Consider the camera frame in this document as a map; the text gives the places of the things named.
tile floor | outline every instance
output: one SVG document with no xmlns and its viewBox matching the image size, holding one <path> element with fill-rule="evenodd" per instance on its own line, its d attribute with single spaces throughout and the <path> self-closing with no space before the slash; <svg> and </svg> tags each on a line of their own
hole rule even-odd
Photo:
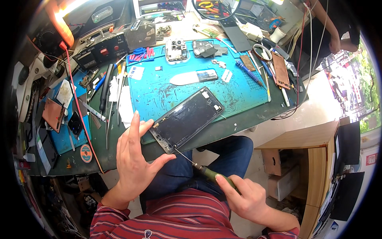
<svg viewBox="0 0 382 239">
<path fill-rule="evenodd" d="M 317 74 L 314 79 L 311 80 L 308 88 L 308 95 L 309 101 L 299 107 L 297 112 L 292 117 L 285 120 L 268 120 L 257 125 L 255 132 L 244 130 L 236 133 L 235 135 L 250 137 L 253 141 L 254 148 L 256 148 L 257 146 L 283 134 L 286 131 L 323 124 L 339 118 L 341 115 L 340 107 L 338 102 L 333 98 L 324 72 Z M 207 150 L 204 152 L 198 152 L 196 150 L 193 151 L 194 161 L 203 165 L 210 164 L 217 157 L 217 154 Z M 112 188 L 119 179 L 117 170 L 111 170 L 101 176 L 108 188 Z M 249 162 L 249 166 L 244 177 L 251 179 L 253 182 L 259 183 L 267 191 L 267 180 L 269 174 L 264 171 L 260 150 L 253 151 L 251 161 Z M 266 202 L 269 206 L 276 207 L 277 200 L 268 197 Z M 136 198 L 133 202 L 131 202 L 128 208 L 131 210 L 131 218 L 142 214 L 139 198 Z M 264 226 L 243 219 L 234 212 L 232 212 L 231 224 L 235 233 L 243 238 L 247 238 L 248 236 L 257 237 L 261 235 L 261 231 L 264 229 Z"/>
</svg>

wooden cabinet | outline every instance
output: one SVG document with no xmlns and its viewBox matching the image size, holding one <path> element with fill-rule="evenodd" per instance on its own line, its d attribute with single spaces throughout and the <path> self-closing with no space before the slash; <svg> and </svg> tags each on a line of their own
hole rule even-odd
<svg viewBox="0 0 382 239">
<path fill-rule="evenodd" d="M 321 125 L 288 131 L 256 148 L 269 153 L 275 153 L 280 149 L 308 150 L 308 194 L 298 236 L 300 239 L 311 238 L 320 217 L 319 209 L 325 200 L 330 185 L 334 134 L 338 129 L 338 123 L 338 121 L 331 121 Z M 300 195 L 303 190 L 303 186 L 297 187 L 291 194 L 303 197 Z"/>
</svg>

hand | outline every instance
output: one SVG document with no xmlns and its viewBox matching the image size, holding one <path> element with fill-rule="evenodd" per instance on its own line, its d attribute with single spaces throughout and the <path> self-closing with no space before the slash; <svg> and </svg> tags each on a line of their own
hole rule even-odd
<svg viewBox="0 0 382 239">
<path fill-rule="evenodd" d="M 240 195 L 223 176 L 218 174 L 215 178 L 227 197 L 230 209 L 240 217 L 259 223 L 269 211 L 270 207 L 265 203 L 265 189 L 260 184 L 237 175 L 229 176 L 241 192 Z"/>
<path fill-rule="evenodd" d="M 145 161 L 140 138 L 149 130 L 154 121 L 139 122 L 136 111 L 131 126 L 119 137 L 117 143 L 117 169 L 120 179 L 102 199 L 102 204 L 115 209 L 126 209 L 129 202 L 139 196 L 151 183 L 157 172 L 174 154 L 162 154 L 152 164 Z"/>
<path fill-rule="evenodd" d="M 341 40 L 340 37 L 337 36 L 331 36 L 330 38 L 330 43 L 329 43 L 329 50 L 333 53 L 336 54 L 341 50 Z"/>
</svg>

blue jeans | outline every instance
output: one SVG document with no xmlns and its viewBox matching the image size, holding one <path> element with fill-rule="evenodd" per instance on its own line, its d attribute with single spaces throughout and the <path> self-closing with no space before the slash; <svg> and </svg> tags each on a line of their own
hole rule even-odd
<svg viewBox="0 0 382 239">
<path fill-rule="evenodd" d="M 230 136 L 198 149 L 209 150 L 219 155 L 207 168 L 226 177 L 236 174 L 243 178 L 252 156 L 253 142 L 245 136 Z M 192 150 L 183 152 L 183 154 L 192 160 Z M 161 198 L 187 188 L 210 193 L 220 201 L 226 200 L 223 191 L 217 184 L 207 180 L 198 170 L 193 169 L 191 162 L 178 154 L 176 159 L 163 166 L 140 195 L 142 209 L 147 200 Z"/>
</svg>

red striped shirt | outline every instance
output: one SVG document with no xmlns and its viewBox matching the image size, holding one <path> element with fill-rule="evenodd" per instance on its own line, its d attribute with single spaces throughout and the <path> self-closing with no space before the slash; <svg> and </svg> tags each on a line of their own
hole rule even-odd
<svg viewBox="0 0 382 239">
<path fill-rule="evenodd" d="M 228 219 L 229 209 L 214 196 L 187 189 L 147 203 L 146 214 L 129 219 L 130 210 L 98 205 L 91 238 L 239 238 Z M 271 232 L 270 239 L 297 238 L 299 230 Z"/>
</svg>

